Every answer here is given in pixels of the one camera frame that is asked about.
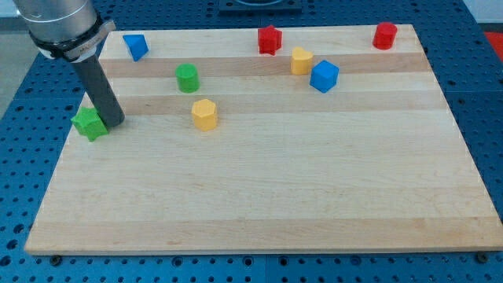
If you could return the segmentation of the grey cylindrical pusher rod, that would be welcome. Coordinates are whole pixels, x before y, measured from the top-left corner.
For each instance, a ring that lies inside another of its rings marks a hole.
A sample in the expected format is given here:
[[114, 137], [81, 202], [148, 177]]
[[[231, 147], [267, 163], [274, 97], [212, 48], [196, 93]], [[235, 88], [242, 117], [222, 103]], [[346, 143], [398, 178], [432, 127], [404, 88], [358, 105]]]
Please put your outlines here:
[[72, 66], [105, 126], [120, 125], [125, 119], [125, 114], [97, 56], [92, 55], [83, 61], [72, 63]]

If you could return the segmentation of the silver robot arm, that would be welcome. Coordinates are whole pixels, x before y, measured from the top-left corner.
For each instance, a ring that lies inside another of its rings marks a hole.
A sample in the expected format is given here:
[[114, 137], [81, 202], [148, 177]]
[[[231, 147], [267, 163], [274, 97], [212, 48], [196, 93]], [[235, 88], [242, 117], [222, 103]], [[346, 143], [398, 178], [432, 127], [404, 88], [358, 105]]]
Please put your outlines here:
[[14, 0], [29, 35], [49, 59], [73, 64], [97, 114], [107, 127], [120, 125], [123, 110], [97, 57], [97, 49], [116, 29], [103, 20], [91, 0]]

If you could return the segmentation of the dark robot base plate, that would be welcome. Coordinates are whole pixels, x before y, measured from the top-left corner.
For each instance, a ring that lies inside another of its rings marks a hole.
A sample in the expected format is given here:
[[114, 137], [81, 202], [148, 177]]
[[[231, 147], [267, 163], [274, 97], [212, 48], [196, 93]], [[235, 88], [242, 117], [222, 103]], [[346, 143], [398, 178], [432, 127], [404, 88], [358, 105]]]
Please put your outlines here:
[[301, 12], [302, 0], [220, 0], [220, 14]]

